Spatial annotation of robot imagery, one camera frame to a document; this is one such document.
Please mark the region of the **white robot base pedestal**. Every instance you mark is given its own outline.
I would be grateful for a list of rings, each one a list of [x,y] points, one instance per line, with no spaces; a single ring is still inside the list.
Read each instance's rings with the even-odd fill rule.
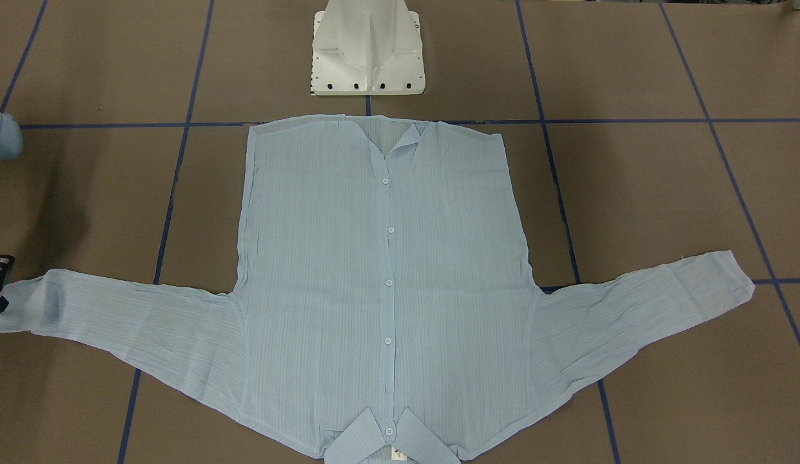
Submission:
[[[329,1],[314,14],[314,96],[408,96],[426,87],[420,16],[404,1]]]

